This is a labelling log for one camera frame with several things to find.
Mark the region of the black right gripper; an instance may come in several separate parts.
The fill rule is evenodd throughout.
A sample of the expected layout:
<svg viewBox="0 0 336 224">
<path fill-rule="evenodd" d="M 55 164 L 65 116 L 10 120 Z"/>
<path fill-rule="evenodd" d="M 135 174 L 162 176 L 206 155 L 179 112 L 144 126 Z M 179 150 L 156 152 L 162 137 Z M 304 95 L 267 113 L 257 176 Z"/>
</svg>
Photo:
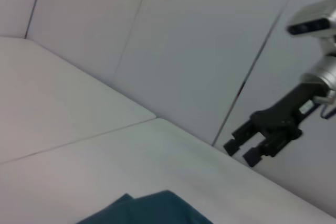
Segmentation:
<svg viewBox="0 0 336 224">
<path fill-rule="evenodd" d="M 299 124 L 309 116 L 318 105 L 304 113 L 300 108 L 312 101 L 315 96 L 327 94 L 324 84 L 302 83 L 285 95 L 280 101 L 268 109 L 257 111 L 250 116 L 251 120 L 236 129 L 223 148 L 229 156 L 233 156 L 240 147 L 260 132 L 265 139 L 250 148 L 243 159 L 249 167 L 255 167 L 263 156 L 276 156 L 288 143 L 302 135 Z"/>
</svg>

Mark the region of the teal blue t-shirt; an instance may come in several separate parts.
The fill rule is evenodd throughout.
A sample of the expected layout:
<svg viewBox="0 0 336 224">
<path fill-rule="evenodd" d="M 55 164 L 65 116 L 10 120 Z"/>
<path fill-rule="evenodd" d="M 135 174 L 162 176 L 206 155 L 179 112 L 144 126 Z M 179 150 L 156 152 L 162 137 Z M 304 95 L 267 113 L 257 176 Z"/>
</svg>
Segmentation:
<svg viewBox="0 0 336 224">
<path fill-rule="evenodd" d="M 213 224 L 175 193 L 164 190 L 133 198 L 124 194 L 76 224 Z"/>
</svg>

